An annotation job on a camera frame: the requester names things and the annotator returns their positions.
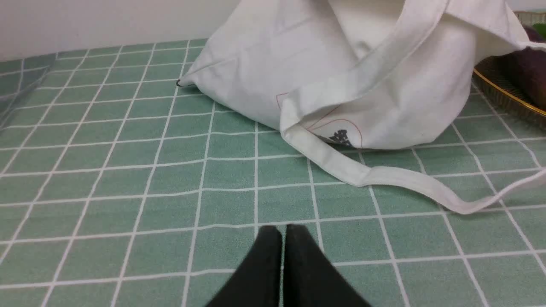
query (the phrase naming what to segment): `red outline print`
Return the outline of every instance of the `red outline print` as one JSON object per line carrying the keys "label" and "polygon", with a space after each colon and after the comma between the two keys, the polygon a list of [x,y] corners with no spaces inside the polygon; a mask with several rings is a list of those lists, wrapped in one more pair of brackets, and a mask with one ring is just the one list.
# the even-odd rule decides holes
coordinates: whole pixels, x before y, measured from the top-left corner
{"label": "red outline print", "polygon": [[279,97],[279,96],[282,96],[282,95],[286,95],[286,94],[288,94],[288,93],[289,93],[289,92],[286,92],[286,93],[282,93],[282,94],[279,94],[279,95],[275,96],[275,98],[277,99],[277,106],[278,106],[278,109],[279,109],[279,110],[281,109],[281,104],[278,102],[278,97]]}

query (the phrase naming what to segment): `white grid line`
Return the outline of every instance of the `white grid line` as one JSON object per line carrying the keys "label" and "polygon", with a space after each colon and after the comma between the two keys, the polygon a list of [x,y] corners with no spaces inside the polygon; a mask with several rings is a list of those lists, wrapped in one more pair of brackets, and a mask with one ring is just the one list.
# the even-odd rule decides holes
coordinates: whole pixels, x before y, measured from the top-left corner
{"label": "white grid line", "polygon": [[[174,81],[173,79],[153,79],[153,80],[143,80],[142,83],[152,83],[152,82],[171,82]],[[120,84],[139,84],[139,81],[129,81],[129,82],[106,82],[105,85],[120,85]],[[90,87],[90,86],[100,86],[101,84],[83,84],[83,85],[71,85],[67,88],[79,88],[79,87]],[[58,86],[41,86],[41,90],[58,90]]]}
{"label": "white grid line", "polygon": [[314,181],[313,181],[313,170],[311,168],[311,160],[307,159],[307,172],[309,173],[309,185],[311,187],[311,199],[313,200],[313,212],[314,212],[314,223],[317,227],[317,238],[318,238],[318,247],[321,251],[324,251],[324,243],[322,241],[322,230],[321,223],[318,214],[318,205],[317,205],[317,195],[314,190]]}
{"label": "white grid line", "polygon": [[[173,62],[173,63],[161,63],[161,64],[149,64],[149,65],[123,65],[123,66],[115,66],[114,68],[137,68],[137,67],[156,67],[156,66],[167,66],[167,65],[173,65],[173,64],[180,64],[180,62]],[[102,70],[102,69],[107,69],[108,67],[94,67],[94,68],[81,68],[81,69],[78,69],[79,72],[82,72],[82,71],[88,71],[88,70]],[[66,73],[66,72],[70,72],[72,71],[72,69],[55,69],[55,70],[50,70],[50,73],[54,74],[54,73]]]}
{"label": "white grid line", "polygon": [[258,122],[254,123],[254,238],[258,236]]}
{"label": "white grid line", "polygon": [[[200,276],[200,275],[206,275],[206,274],[231,274],[233,272],[235,272],[234,269],[207,269],[202,271],[195,271],[192,273],[172,272],[172,273],[152,274],[152,275],[125,276],[123,277],[122,281],[150,280],[150,279],[183,277],[183,276]],[[66,281],[63,280],[63,281],[56,281],[56,282],[39,282],[35,284],[0,285],[0,290],[71,286],[71,285],[89,285],[89,284],[109,284],[109,283],[118,281],[118,279],[119,278],[100,278],[100,279],[66,280]]]}
{"label": "white grid line", "polygon": [[[203,47],[202,46],[199,46],[199,47],[178,47],[178,48],[161,48],[161,49],[156,49],[155,51],[174,51],[174,50],[189,50],[189,49],[202,49]],[[150,50],[137,50],[137,51],[125,51],[125,52],[121,52],[122,55],[127,55],[127,54],[143,54],[143,53],[146,53],[146,52],[150,52]],[[107,53],[107,54],[98,54],[98,55],[90,55],[88,57],[102,57],[102,56],[113,56],[113,55],[116,55],[116,52],[112,52],[112,53]],[[73,56],[73,57],[62,57],[62,58],[59,58],[59,61],[63,61],[63,60],[77,60],[78,58],[81,58],[81,56]]]}
{"label": "white grid line", "polygon": [[[539,250],[540,253],[546,253],[546,250]],[[479,253],[466,255],[468,259],[480,259],[480,258],[493,258],[493,257],[509,257],[509,256],[522,256],[522,255],[531,255],[531,251],[514,251],[514,252],[495,252],[495,253]],[[377,265],[377,264],[392,264],[393,262],[398,263],[415,263],[415,262],[433,262],[433,261],[445,261],[445,260],[460,260],[460,256],[436,256],[436,257],[423,257],[423,258],[398,258],[395,260],[369,260],[369,261],[347,261],[347,262],[334,262],[333,265],[336,267],[347,267],[347,266],[358,266],[358,265]],[[235,269],[206,269],[201,271],[194,272],[171,272],[163,274],[152,274],[152,275],[136,275],[136,276],[125,276],[123,281],[129,280],[151,280],[151,279],[160,279],[168,277],[178,277],[178,276],[199,276],[206,274],[231,274],[235,272]],[[51,287],[51,286],[68,286],[68,285],[88,285],[88,284],[107,284],[118,281],[118,278],[103,278],[103,279],[81,279],[81,280],[67,280],[67,281],[56,281],[56,282],[36,282],[36,283],[27,283],[27,284],[11,284],[11,285],[0,285],[0,290],[8,289],[24,289],[24,288],[41,288],[41,287]]]}
{"label": "white grid line", "polygon": [[[235,111],[227,110],[227,111],[217,111],[216,113],[235,113]],[[204,115],[211,115],[212,113],[206,112],[206,113],[190,113],[190,114],[175,114],[172,116],[143,116],[143,117],[130,117],[127,118],[127,121],[134,121],[134,120],[155,120],[155,119],[166,119],[167,117],[186,117],[186,116],[204,116]],[[102,122],[122,122],[123,119],[109,119],[109,120],[91,120],[91,121],[83,121],[83,123],[102,123]],[[14,126],[8,126],[4,127],[1,130],[6,129],[13,129],[13,128],[32,128],[35,126],[39,127],[47,127],[47,126],[70,126],[70,125],[77,125],[79,121],[74,122],[60,122],[60,123],[41,123],[39,125],[14,125]]]}
{"label": "white grid line", "polygon": [[46,69],[48,68],[48,66],[41,66],[41,67],[35,67],[35,68],[26,68],[24,69],[24,65],[22,64],[21,65],[21,69],[20,70],[15,70],[13,72],[6,72],[6,73],[0,73],[0,76],[6,76],[6,75],[14,75],[14,74],[23,74],[25,72],[33,72],[35,70],[41,70],[41,69]]}
{"label": "white grid line", "polygon": [[[119,58],[119,54],[120,54],[120,53],[118,52],[118,54],[117,54],[115,60],[113,61],[112,65],[111,65],[111,68],[114,67],[114,65],[115,65],[115,63],[116,63],[116,61],[117,61],[117,59]],[[152,55],[153,55],[153,50],[152,50],[152,52],[150,53],[150,58],[149,58],[149,60],[148,60],[148,63],[152,60]],[[106,73],[106,76],[104,77],[104,80],[106,80],[106,79],[108,78],[108,75],[109,75],[110,71],[111,71],[111,69],[109,69],[108,72]],[[136,87],[136,90],[135,90],[135,93],[134,93],[133,98],[137,96],[139,90],[140,90],[140,84]],[[98,96],[99,92],[100,92],[100,88],[97,90],[97,93],[96,93],[95,97],[93,98],[93,100],[96,99],[96,97]],[[131,103],[129,104],[129,107],[128,107],[126,113],[125,113],[125,117],[124,117],[125,119],[126,119],[127,116],[129,115],[129,112],[130,112],[130,110],[131,110],[131,107],[133,106],[133,102],[134,102],[134,100],[131,100]],[[116,133],[116,137],[115,137],[114,141],[116,141],[116,140],[120,137],[120,134],[121,134],[121,131],[123,130],[123,126],[124,126],[124,125],[125,125],[125,120],[121,123],[120,127],[118,128],[118,131],[117,131],[117,133]],[[107,165],[108,160],[110,159],[110,157],[111,157],[111,155],[112,155],[112,152],[114,151],[114,146],[115,146],[115,144],[112,144],[112,145],[111,145],[110,150],[109,150],[109,152],[108,152],[108,154],[107,154],[107,156],[106,156],[106,160],[105,160],[104,163],[103,163],[103,167],[105,167],[105,166]],[[104,173],[104,170],[100,170],[100,171],[99,171],[99,174],[98,174],[97,178],[95,179],[95,182],[93,183],[93,186],[91,187],[91,191],[89,192],[88,199],[85,201],[84,208],[82,209],[82,212],[81,212],[81,215],[80,215],[80,217],[79,217],[79,219],[78,219],[78,222],[76,223],[76,226],[74,227],[74,231],[72,232],[72,237],[71,237],[70,240],[68,241],[68,244],[67,244],[66,249],[64,250],[63,256],[61,257],[61,260],[60,260],[60,262],[59,262],[59,264],[58,264],[58,266],[57,266],[57,269],[55,270],[55,274],[54,274],[54,276],[53,276],[53,283],[56,282],[56,281],[58,280],[58,278],[59,278],[59,275],[60,275],[60,273],[61,273],[61,270],[62,270],[62,268],[63,268],[63,266],[64,266],[64,262],[66,261],[66,259],[67,259],[67,257],[68,257],[68,254],[70,253],[70,249],[72,248],[72,244],[74,243],[74,239],[75,239],[75,237],[76,237],[76,235],[77,235],[77,233],[78,233],[78,231],[79,231],[79,229],[80,229],[80,226],[81,226],[81,223],[82,223],[82,221],[83,221],[83,219],[84,219],[84,217],[85,217],[85,213],[86,213],[86,211],[87,211],[87,208],[89,207],[89,203],[90,203],[89,198],[94,194],[95,189],[97,188],[97,185],[98,185],[98,183],[99,183],[99,181],[100,181],[100,179],[101,179],[103,173]],[[47,305],[48,300],[49,300],[49,298],[50,298],[50,296],[51,296],[51,293],[53,292],[53,288],[54,288],[54,287],[55,287],[54,285],[52,285],[52,286],[49,287],[48,292],[46,293],[46,295],[45,295],[45,297],[44,297],[44,300],[42,301],[41,307],[45,307],[45,306]]]}
{"label": "white grid line", "polygon": [[23,85],[23,77],[24,77],[24,67],[25,67],[25,59],[22,59],[21,60],[21,70],[19,71],[19,84],[17,85],[17,92],[15,92],[13,94],[10,94],[10,95],[14,95],[14,96],[11,99],[11,101],[9,102],[7,108],[2,112],[2,114],[0,114],[0,119],[5,116],[5,118],[2,121],[2,124],[0,124],[0,127],[3,127],[5,125],[5,123],[7,122],[8,118],[9,118],[8,113],[11,112],[11,106],[15,103],[15,101],[17,99],[17,96],[21,92],[21,87]]}
{"label": "white grid line", "polygon": [[[124,142],[115,142],[115,143],[105,143],[105,144],[118,144]],[[127,165],[127,166],[109,166],[104,168],[90,168],[90,169],[70,169],[70,170],[51,170],[49,172],[25,172],[25,173],[6,173],[0,175],[0,178],[4,177],[24,177],[24,176],[37,176],[37,175],[49,175],[49,174],[70,174],[70,173],[89,173],[100,171],[101,169],[113,170],[113,169],[141,169],[141,168],[152,168],[157,166],[179,166],[184,164],[193,164],[200,163],[203,161],[254,161],[254,160],[271,160],[279,158],[301,158],[303,155],[278,155],[278,156],[262,156],[257,157],[241,157],[241,158],[213,158],[208,157],[205,160],[191,160],[184,162],[173,162],[173,163],[160,163],[160,164],[140,164],[140,165]],[[466,177],[466,176],[477,176],[482,174],[511,174],[511,173],[520,173],[520,172],[531,172],[542,170],[542,167],[537,168],[524,168],[524,169],[510,169],[510,170],[492,170],[488,172],[474,172],[474,173],[453,173],[453,174],[438,174],[432,175],[433,178],[453,178],[453,177]]]}
{"label": "white grid line", "polygon": [[[138,199],[142,198],[143,196],[138,197],[132,197],[129,196],[127,198],[117,198],[117,199]],[[157,197],[155,195],[149,194],[149,198],[151,197]],[[524,210],[524,209],[535,209],[536,207],[528,206],[527,208],[521,208],[521,207],[515,207],[513,210]],[[491,208],[491,209],[484,209],[481,212],[504,212],[504,208]],[[409,214],[385,214],[385,215],[362,215],[362,216],[347,216],[347,217],[327,217],[327,218],[319,218],[319,222],[340,222],[340,221],[359,221],[359,220],[375,220],[375,219],[399,219],[401,217],[423,217],[423,216],[441,216],[441,215],[456,215],[456,213],[449,212],[449,211],[429,211],[429,212],[417,212],[417,213],[409,213]],[[197,230],[204,230],[204,229],[212,229],[212,228],[231,228],[231,229],[238,229],[238,228],[247,228],[247,227],[254,227],[255,225],[265,226],[265,225],[288,225],[288,224],[302,224],[302,223],[313,223],[316,219],[309,219],[309,220],[297,220],[297,221],[274,221],[274,222],[258,222],[258,223],[250,223],[250,224],[239,224],[239,225],[231,225],[231,224],[210,224],[210,225],[203,225],[197,227]],[[165,229],[156,229],[151,231],[137,231],[135,232],[136,235],[142,235],[142,234],[162,234],[162,233],[171,233],[171,232],[185,232],[185,231],[192,231],[193,227],[182,227],[182,228],[165,228]],[[120,233],[99,233],[99,234],[89,234],[89,235],[76,235],[73,238],[75,240],[85,240],[85,239],[103,239],[103,238],[120,238],[120,237],[128,237],[132,235],[133,232],[120,232]],[[39,242],[53,242],[53,241],[65,241],[70,240],[72,236],[64,236],[64,237],[52,237],[52,238],[29,238],[29,239],[15,239],[13,241],[0,241],[1,244],[20,244],[20,243],[39,243]]]}
{"label": "white grid line", "polygon": [[[461,133],[459,132],[459,130],[457,129],[457,127],[455,126],[455,124],[453,123],[453,128],[455,129],[455,132],[457,134],[457,136],[459,136],[459,138],[461,139],[461,141],[464,143],[464,138],[462,137]],[[472,155],[472,157],[474,158],[477,166],[478,166],[478,169],[480,170],[480,172],[482,173],[483,175],[483,178],[485,179],[485,181],[487,182],[489,188],[493,191],[494,194],[497,194],[497,190],[495,188],[495,186],[493,185],[493,183],[491,182],[491,180],[489,179],[489,176],[486,174],[486,172],[484,171],[483,167],[482,167],[482,164],[478,158],[478,156],[472,151],[472,149],[467,145],[465,144],[465,147],[466,149],[468,150],[468,152]],[[542,260],[540,259],[540,257],[538,256],[537,252],[534,250],[532,244],[529,242],[527,236],[524,234],[524,232],[521,230],[521,228],[519,227],[519,225],[516,223],[514,217],[512,216],[512,213],[510,213],[510,210],[508,210],[508,208],[506,207],[504,201],[501,199],[499,200],[499,203],[501,204],[502,208],[504,209],[504,212],[506,213],[506,215],[508,216],[508,218],[510,219],[511,223],[513,224],[514,228],[517,230],[517,232],[519,233],[521,239],[523,240],[523,242],[525,243],[525,245],[527,246],[527,248],[533,253],[534,257],[535,257],[535,260],[537,261],[538,265],[540,266],[542,272],[544,275],[546,275],[546,267],[544,266],[544,263],[542,262]]]}
{"label": "white grid line", "polygon": [[[191,96],[205,96],[204,94],[202,93],[195,93],[195,94],[184,94],[184,95],[178,95],[176,96],[176,98],[179,98],[179,97],[191,97]],[[143,97],[143,98],[135,98],[135,101],[140,101],[140,100],[158,100],[158,99],[171,99],[172,96],[157,96],[157,97]],[[111,100],[101,100],[101,101],[95,101],[94,103],[109,103],[109,102],[127,102],[127,101],[130,101],[131,99],[111,99]],[[54,105],[72,105],[72,104],[86,104],[86,103],[89,103],[90,101],[78,101],[78,102],[65,102],[65,103],[56,103]],[[37,104],[37,105],[27,105],[27,106],[22,106],[22,107],[17,107],[15,108],[15,110],[20,110],[20,109],[33,109],[33,108],[41,108],[41,107],[46,107],[48,105],[50,105],[52,103],[46,103],[46,104]]]}
{"label": "white grid line", "polygon": [[[70,74],[70,76],[68,77],[66,84],[68,84],[70,82],[70,80],[72,79],[72,77],[74,76],[76,70],[78,69],[78,67],[84,62],[84,58],[82,58],[82,60],[80,61],[80,63],[78,64],[78,66],[72,71],[72,73]],[[61,95],[61,93],[63,92],[63,90],[60,90],[59,93],[57,93],[57,95],[55,96],[54,98],[54,101],[57,100],[57,98]],[[38,122],[42,122],[44,120],[44,118],[47,116],[48,114],[48,111],[51,109],[51,107],[48,107],[43,115],[41,116],[40,120]],[[28,135],[25,137],[25,139],[23,140],[21,146],[24,146],[28,140],[31,138],[32,134],[34,133],[34,131],[36,131],[37,127],[34,127],[34,129],[32,129]],[[76,131],[73,132],[72,136],[70,137],[70,139],[72,140],[74,138],[74,135],[76,134]],[[11,167],[11,164],[13,163],[13,161],[15,160],[15,158],[17,157],[17,155],[19,154],[19,152],[21,152],[21,149],[17,149],[13,155],[11,156],[10,160],[8,161],[8,163],[5,165],[4,169],[2,169],[2,172],[0,173],[0,175],[3,175],[10,167]],[[55,163],[55,166],[58,165],[58,163],[60,162],[60,158],[57,159],[57,162]],[[40,189],[38,190],[38,193],[37,195],[35,196],[35,198],[33,199],[33,202],[30,204],[30,206],[28,206],[28,209],[27,211],[25,212],[25,215],[23,217],[23,219],[21,220],[21,222],[19,223],[19,225],[17,226],[17,229],[15,230],[12,238],[11,238],[11,242],[8,244],[8,246],[5,248],[4,252],[2,253],[2,255],[0,256],[0,265],[2,264],[2,262],[4,261],[4,259],[6,258],[6,256],[8,255],[9,251],[11,250],[11,247],[13,246],[13,241],[17,238],[17,236],[19,235],[19,233],[21,232],[22,228],[23,228],[23,225],[25,224],[25,222],[28,220],[28,217],[30,216],[31,212],[32,212],[32,208],[34,206],[34,202],[38,200],[38,198],[40,197],[41,195],[41,192],[43,191],[44,187],[48,184],[49,182],[49,179],[51,178],[52,175],[49,175],[46,180],[44,181],[44,183],[41,185]]]}
{"label": "white grid line", "polygon": [[[214,122],[214,112],[216,110],[216,102],[212,105],[212,115],[210,116],[210,123],[209,123],[209,133],[207,135],[206,139],[206,145],[205,145],[205,156],[204,156],[204,162],[203,162],[203,169],[201,170],[201,179],[199,181],[199,194],[197,197],[197,208],[195,210],[195,222],[193,225],[193,233],[192,233],[192,242],[189,247],[189,257],[188,257],[188,263],[187,263],[187,271],[191,273],[192,271],[192,265],[193,265],[193,255],[195,254],[195,242],[197,241],[197,227],[199,226],[199,216],[201,214],[201,199],[203,196],[203,184],[205,182],[205,169],[206,169],[206,161],[209,154],[209,145],[210,145],[210,136],[212,132],[212,123]],[[189,283],[190,283],[191,277],[188,276],[186,278],[186,283],[184,284],[184,290],[182,293],[182,304],[181,307],[186,307],[186,303],[188,300],[188,291],[189,291]]]}
{"label": "white grid line", "polygon": [[[314,185],[315,186],[331,186],[331,185],[344,185],[344,182],[339,181],[332,181],[332,182],[317,182]],[[285,184],[285,185],[273,185],[273,186],[259,186],[258,190],[272,190],[272,189],[278,189],[278,188],[286,188],[286,187],[306,187],[310,186],[309,183],[301,183],[301,184]],[[247,192],[247,191],[254,191],[254,187],[248,187],[248,188],[203,188],[203,191],[224,191],[224,192]],[[176,192],[176,193],[164,193],[164,194],[148,194],[148,197],[168,197],[168,196],[181,196],[181,195],[187,195],[187,194],[193,194],[198,193],[199,190],[190,190],[190,191],[183,191],[183,192]],[[121,196],[100,196],[100,197],[91,197],[90,200],[111,200],[111,199],[132,199],[132,198],[141,198],[143,195],[121,195]],[[51,199],[51,200],[37,200],[35,202],[19,202],[19,203],[4,203],[0,204],[0,208],[2,207],[11,207],[11,206],[23,206],[23,205],[48,205],[48,204],[57,204],[57,203],[72,203],[72,202],[83,202],[87,200],[88,198],[63,198],[63,199]],[[523,205],[523,206],[514,206],[509,207],[509,210],[519,210],[519,209],[532,209],[532,208],[543,208],[546,206],[546,203],[544,204],[534,204],[534,205]],[[497,210],[496,208],[486,208],[482,209],[481,212],[484,211],[490,211],[490,210]]]}
{"label": "white grid line", "polygon": [[[493,108],[493,106],[491,105],[491,103],[489,102],[489,100],[487,99],[487,97],[485,95],[483,95],[481,92],[480,92],[480,96],[482,97],[483,101],[487,104],[487,106],[491,109],[491,111],[493,111],[494,114],[496,114],[499,118],[499,120],[502,122],[502,124],[504,125],[504,127],[509,131],[509,133],[516,139],[518,139],[518,137],[515,135],[514,131],[512,131],[512,129],[510,129],[510,127],[506,124],[506,121],[504,121],[504,119],[497,113],[497,111],[495,110],[495,108]],[[539,168],[542,168],[541,164],[539,163],[538,159],[537,159],[537,156],[535,155],[535,153],[527,146],[525,145],[521,140],[518,139],[518,143],[529,153],[529,155],[531,156],[531,158],[533,159],[533,162],[535,163],[535,165]],[[486,179],[488,181],[488,183],[490,184],[492,190],[497,193],[497,191],[495,190],[494,186],[489,182],[489,178],[486,176]],[[521,227],[519,226],[519,224],[516,222],[516,220],[514,219],[514,216],[512,215],[512,213],[508,210],[507,206],[505,205],[504,203],[504,200],[500,200],[499,203],[501,204],[501,206],[505,209],[505,212],[506,212],[506,215],[508,216],[508,218],[510,219],[510,221],[512,222],[512,224],[514,225],[515,229],[518,231],[519,235],[521,236],[522,240],[524,241],[525,245],[527,246],[527,248],[530,250],[530,251],[534,251],[535,248],[534,246],[531,244],[531,242],[529,241],[529,239],[527,238],[527,236],[525,235],[525,233],[523,232],[523,230],[521,229]],[[535,257],[535,260],[537,261],[538,265],[540,266],[540,268],[542,269],[542,272],[544,273],[544,275],[546,275],[546,265],[544,264],[544,262],[542,261],[542,259],[538,256],[538,254],[535,252],[533,254],[533,256]]]}
{"label": "white grid line", "polygon": [[[423,161],[421,160],[421,158],[419,157],[419,155],[417,154],[417,152],[416,152],[416,150],[414,148],[412,148],[412,152],[413,152],[413,156],[417,159],[417,161],[419,163],[421,173],[423,173],[425,175],[428,175],[426,173],[426,169],[425,169],[425,165],[423,164]],[[460,242],[459,242],[459,240],[458,240],[458,238],[457,238],[457,236],[455,234],[455,231],[453,230],[453,227],[451,226],[451,223],[449,222],[449,220],[447,218],[447,214],[446,214],[446,211],[444,210],[444,207],[439,205],[439,204],[438,204],[438,207],[439,207],[440,212],[441,212],[442,220],[446,224],[449,235],[451,236],[451,239],[453,240],[453,243],[455,244],[455,247],[457,248],[457,252],[462,257],[462,261],[463,261],[463,263],[465,265],[466,271],[468,272],[468,275],[470,277],[470,280],[472,281],[472,284],[474,284],[474,287],[476,288],[476,292],[478,293],[478,296],[480,297],[480,300],[482,301],[483,306],[484,307],[489,307],[489,302],[487,301],[487,299],[485,297],[485,294],[484,294],[482,288],[480,287],[480,285],[478,283],[478,280],[476,279],[476,276],[474,275],[474,271],[472,271],[472,267],[470,266],[470,263],[465,258],[465,253],[463,252],[461,244],[460,244]]]}
{"label": "white grid line", "polygon": [[[253,134],[254,132],[212,132],[212,135],[243,135],[243,134]],[[277,133],[276,131],[259,131],[258,134],[262,133]],[[204,137],[207,133],[202,134],[192,134],[192,135],[178,135],[175,137],[165,137],[165,140],[172,140],[172,139],[191,139],[191,138],[197,138],[197,137]],[[159,138],[152,138],[152,139],[136,139],[136,140],[117,140],[117,141],[104,141],[104,142],[96,142],[96,143],[77,143],[77,144],[68,144],[68,145],[47,145],[47,146],[24,146],[24,147],[6,147],[6,148],[0,148],[0,151],[7,151],[7,150],[17,150],[19,148],[21,149],[50,149],[50,148],[59,148],[59,147],[79,147],[79,146],[95,146],[95,145],[111,145],[113,144],[119,144],[119,143],[141,143],[141,142],[149,142],[149,141],[159,141]]]}
{"label": "white grid line", "polygon": [[[231,111],[216,111],[216,113],[230,113]],[[191,116],[191,114],[182,114],[182,115],[173,115],[172,117],[180,117],[180,116]],[[150,116],[146,117],[146,119],[155,119],[155,118],[163,118],[163,116]],[[133,119],[143,119],[143,117],[130,117],[127,120],[133,120]],[[93,121],[93,122],[108,122],[108,121],[123,121],[122,119],[115,119],[115,120],[104,120],[104,121]],[[62,124],[45,124],[45,125],[39,125],[39,126],[59,126]],[[25,126],[26,128],[31,128],[36,125],[30,125]],[[212,132],[211,134],[222,134],[222,135],[243,135],[243,134],[254,134],[254,131],[249,132]],[[258,134],[262,133],[278,133],[278,131],[270,130],[270,131],[258,131]],[[176,138],[193,138],[193,137],[202,137],[204,135],[207,135],[206,133],[202,134],[193,134],[193,135],[180,135],[176,137],[166,137],[165,139],[176,139]],[[132,142],[142,142],[142,141],[159,141],[160,138],[151,138],[151,139],[134,139],[134,140],[118,140],[117,143],[132,143]],[[546,137],[535,137],[535,138],[520,138],[521,141],[538,141],[538,140],[546,140]],[[493,141],[474,141],[474,142],[467,142],[468,145],[485,145],[485,144],[498,144],[498,143],[512,143],[517,142],[516,139],[500,139],[500,140],[493,140]],[[96,142],[96,143],[81,143],[81,144],[69,144],[68,146],[86,146],[86,145],[102,145],[102,144],[111,144],[112,142]],[[44,145],[44,146],[19,146],[19,147],[0,147],[0,151],[5,150],[17,150],[19,148],[25,148],[25,149],[48,149],[48,148],[55,148],[55,147],[63,147],[65,145]],[[450,143],[450,144],[429,144],[429,145],[417,145],[414,146],[415,149],[421,149],[421,148],[433,148],[433,147],[455,147],[455,146],[464,146],[462,143]],[[371,150],[357,150],[357,149],[348,149],[348,150],[340,150],[339,152],[343,154],[358,154],[359,152],[367,153],[372,152]]]}
{"label": "white grid line", "polygon": [[[184,71],[184,64],[182,64],[182,68],[180,69],[179,75],[182,75],[183,71]],[[173,113],[177,93],[178,93],[178,87],[175,87],[173,100],[171,101],[171,105],[170,105],[170,109],[169,109],[169,115],[167,116],[167,120],[165,121],[165,126],[163,127],[163,133],[161,134],[161,140],[159,141],[159,145],[157,146],[156,155],[155,155],[155,157],[153,159],[153,164],[157,164],[157,162],[159,161],[159,154],[161,152],[161,148],[162,148],[163,142],[165,140],[165,135],[167,134],[167,129],[169,128],[169,121],[170,121],[170,118],[171,118],[171,114]],[[134,226],[133,226],[133,232],[130,235],[129,243],[127,244],[127,251],[125,252],[125,257],[123,258],[123,263],[121,265],[119,280],[117,281],[116,288],[114,290],[114,295],[112,296],[112,300],[111,300],[111,303],[110,303],[111,307],[114,307],[116,305],[117,297],[120,294],[121,283],[122,283],[123,278],[125,277],[125,271],[127,270],[127,264],[129,263],[129,257],[130,257],[130,254],[131,254],[131,250],[133,248],[135,237],[137,235],[138,227],[140,225],[140,219],[142,218],[142,214],[144,212],[144,206],[145,206],[145,203],[146,203],[146,198],[147,198],[148,192],[150,190],[150,186],[152,184],[153,174],[155,173],[156,168],[157,167],[153,167],[151,169],[151,171],[150,171],[150,174],[148,175],[148,180],[146,182],[146,187],[144,189],[144,196],[142,197],[142,200],[140,202],[140,208],[139,208],[138,214],[136,216],[136,221],[135,221]]]}
{"label": "white grid line", "polygon": [[[360,162],[363,165],[366,165],[366,161],[364,160],[364,156],[362,153],[358,154],[360,158]],[[396,257],[394,255],[393,246],[390,243],[389,234],[387,233],[387,228],[385,227],[385,222],[383,221],[384,216],[381,214],[381,209],[379,208],[379,202],[377,201],[377,198],[375,196],[375,193],[373,191],[373,186],[368,187],[368,191],[370,191],[370,196],[372,198],[373,207],[375,208],[377,220],[379,222],[379,226],[381,228],[381,233],[383,234],[383,240],[385,241],[385,246],[387,247],[387,251],[389,252],[389,262],[394,269],[394,274],[396,276],[396,283],[398,284],[398,288],[400,289],[400,295],[402,296],[402,300],[404,302],[405,307],[410,307],[410,299],[408,298],[406,288],[404,286],[404,283],[402,281],[402,275],[400,274],[400,269],[398,268],[398,265],[396,264]]]}

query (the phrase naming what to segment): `white tote bag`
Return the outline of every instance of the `white tote bag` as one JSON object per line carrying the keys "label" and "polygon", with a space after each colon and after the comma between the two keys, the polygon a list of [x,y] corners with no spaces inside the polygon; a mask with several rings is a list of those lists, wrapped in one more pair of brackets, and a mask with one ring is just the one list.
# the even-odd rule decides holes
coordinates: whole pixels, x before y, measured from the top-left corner
{"label": "white tote bag", "polygon": [[429,143],[461,112],[479,61],[527,46],[546,50],[504,0],[241,0],[180,84],[280,130],[339,180],[404,187],[469,214],[546,184],[546,170],[465,202],[432,177],[369,168],[324,141]]}

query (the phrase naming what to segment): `white strap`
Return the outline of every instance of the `white strap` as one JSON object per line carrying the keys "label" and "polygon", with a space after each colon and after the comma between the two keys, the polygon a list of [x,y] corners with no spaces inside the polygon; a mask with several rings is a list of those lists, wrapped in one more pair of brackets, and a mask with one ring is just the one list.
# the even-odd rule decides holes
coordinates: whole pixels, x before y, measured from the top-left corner
{"label": "white strap", "polygon": [[347,74],[306,85],[289,93],[281,105],[283,139],[341,181],[354,185],[392,185],[421,193],[451,211],[470,214],[496,203],[507,194],[546,184],[546,170],[519,180],[494,197],[465,202],[450,188],[422,173],[393,167],[369,168],[321,141],[299,125],[307,115],[364,96],[412,54],[436,27],[449,0],[406,0],[391,35]]}

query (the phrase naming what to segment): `green checkered tablecloth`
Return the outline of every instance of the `green checkered tablecloth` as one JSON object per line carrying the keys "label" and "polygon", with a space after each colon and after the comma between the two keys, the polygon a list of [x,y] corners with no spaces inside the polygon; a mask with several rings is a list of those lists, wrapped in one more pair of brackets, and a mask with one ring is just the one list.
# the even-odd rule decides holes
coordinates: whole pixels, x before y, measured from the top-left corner
{"label": "green checkered tablecloth", "polygon": [[[546,189],[470,216],[355,188],[174,84],[205,40],[0,63],[0,306],[202,306],[261,225],[306,225],[374,306],[546,305]],[[341,148],[466,200],[546,165],[546,133],[474,90],[434,143]]]}

